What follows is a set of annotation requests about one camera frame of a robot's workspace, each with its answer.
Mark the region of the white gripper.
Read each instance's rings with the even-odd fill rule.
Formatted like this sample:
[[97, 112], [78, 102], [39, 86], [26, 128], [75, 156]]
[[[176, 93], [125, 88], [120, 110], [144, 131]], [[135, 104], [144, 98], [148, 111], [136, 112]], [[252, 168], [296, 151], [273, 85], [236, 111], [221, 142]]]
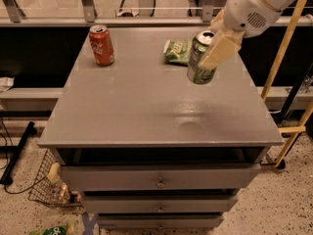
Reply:
[[[276, 0], [227, 0], [224, 10], [210, 23], [216, 33], [199, 61], [200, 68], [217, 68], [242, 48], [244, 33], [245, 37], [263, 33], [281, 13], [282, 6]], [[222, 30], [225, 25], [231, 29]]]

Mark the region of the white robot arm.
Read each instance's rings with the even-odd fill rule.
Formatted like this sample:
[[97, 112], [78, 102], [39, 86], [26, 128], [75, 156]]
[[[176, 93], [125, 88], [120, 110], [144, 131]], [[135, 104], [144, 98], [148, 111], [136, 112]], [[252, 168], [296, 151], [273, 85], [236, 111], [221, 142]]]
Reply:
[[262, 34], [295, 0], [227, 0], [212, 20], [209, 29], [214, 36], [199, 61], [205, 71], [217, 68], [234, 56], [244, 38]]

